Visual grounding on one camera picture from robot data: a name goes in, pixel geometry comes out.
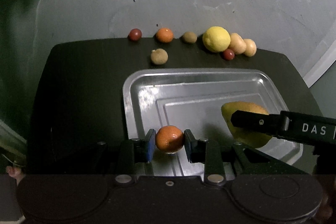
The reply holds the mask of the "person hand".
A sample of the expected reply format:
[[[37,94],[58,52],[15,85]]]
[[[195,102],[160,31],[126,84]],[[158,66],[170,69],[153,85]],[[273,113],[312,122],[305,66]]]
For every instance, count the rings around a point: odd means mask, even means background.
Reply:
[[[7,166],[6,167],[6,173],[14,178],[17,182],[17,185],[25,178],[25,174],[22,172],[22,170],[17,166]]]

